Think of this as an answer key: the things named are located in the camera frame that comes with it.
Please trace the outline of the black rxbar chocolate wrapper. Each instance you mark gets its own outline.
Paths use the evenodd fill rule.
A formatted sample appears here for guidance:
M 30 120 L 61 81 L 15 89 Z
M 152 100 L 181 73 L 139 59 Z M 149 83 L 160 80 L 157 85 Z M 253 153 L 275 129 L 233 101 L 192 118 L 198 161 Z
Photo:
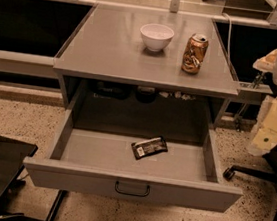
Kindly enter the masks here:
M 167 142 L 162 136 L 134 142 L 131 144 L 132 152 L 137 160 L 168 151 Z

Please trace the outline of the grey cabinet counter unit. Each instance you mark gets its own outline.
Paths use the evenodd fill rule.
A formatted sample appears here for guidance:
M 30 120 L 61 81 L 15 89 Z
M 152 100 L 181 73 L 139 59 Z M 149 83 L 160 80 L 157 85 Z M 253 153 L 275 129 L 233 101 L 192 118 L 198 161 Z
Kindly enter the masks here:
M 142 42 L 140 29 L 148 23 L 167 25 L 174 31 L 171 43 L 151 53 Z M 187 40 L 195 33 L 208 37 L 209 48 L 198 74 L 181 70 Z M 211 97 L 214 125 L 238 92 L 226 61 L 214 22 L 186 13 L 99 3 L 74 34 L 62 55 L 55 59 L 63 101 L 70 103 L 77 77 L 156 87 Z

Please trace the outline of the grey open top drawer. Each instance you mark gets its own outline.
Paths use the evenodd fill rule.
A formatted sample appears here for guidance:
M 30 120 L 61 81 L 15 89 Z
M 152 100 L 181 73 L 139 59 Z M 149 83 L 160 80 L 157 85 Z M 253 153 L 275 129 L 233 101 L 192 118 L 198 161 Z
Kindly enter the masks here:
M 242 197 L 220 177 L 211 129 L 198 145 L 169 142 L 167 152 L 137 160 L 134 137 L 63 126 L 46 157 L 24 161 L 36 186 L 214 212 L 225 212 Z M 150 193 L 144 198 L 118 194 L 117 181 L 149 185 Z

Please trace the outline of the white ceramic bowl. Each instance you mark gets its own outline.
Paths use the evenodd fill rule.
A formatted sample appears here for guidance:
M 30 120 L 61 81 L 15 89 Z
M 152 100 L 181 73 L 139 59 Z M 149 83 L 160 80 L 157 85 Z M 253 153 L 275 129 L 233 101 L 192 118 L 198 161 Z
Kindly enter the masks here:
M 146 24 L 140 28 L 141 38 L 150 51 L 161 51 L 166 48 L 174 37 L 173 29 L 166 25 Z

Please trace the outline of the crushed orange soda can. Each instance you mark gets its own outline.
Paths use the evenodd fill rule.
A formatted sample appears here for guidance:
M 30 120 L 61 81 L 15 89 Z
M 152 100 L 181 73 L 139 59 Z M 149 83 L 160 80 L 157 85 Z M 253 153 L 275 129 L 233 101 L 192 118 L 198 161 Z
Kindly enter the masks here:
M 203 64 L 209 42 L 205 35 L 195 33 L 187 41 L 181 68 L 186 73 L 198 74 Z

